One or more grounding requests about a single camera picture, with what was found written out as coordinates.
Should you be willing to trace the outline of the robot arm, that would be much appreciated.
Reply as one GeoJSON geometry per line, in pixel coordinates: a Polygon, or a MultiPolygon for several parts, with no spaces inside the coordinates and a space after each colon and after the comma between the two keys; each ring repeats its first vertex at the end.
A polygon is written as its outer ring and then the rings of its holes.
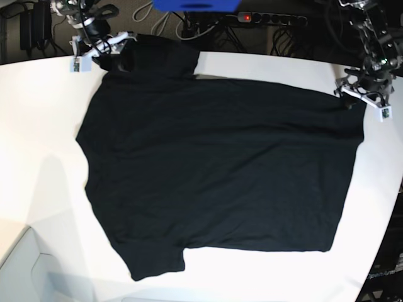
{"type": "Polygon", "coordinates": [[[119,15],[113,4],[99,6],[97,1],[51,1],[50,9],[65,17],[76,30],[71,45],[76,57],[95,58],[102,55],[118,55],[130,41],[137,41],[135,34],[127,31],[111,33],[108,20],[119,15]]]}
{"type": "Polygon", "coordinates": [[[389,97],[394,92],[394,71],[402,65],[402,50],[388,30],[386,14],[378,1],[340,1],[339,5],[356,13],[351,24],[365,56],[360,69],[345,69],[346,76],[336,79],[334,93],[357,98],[391,117],[389,97]]]}

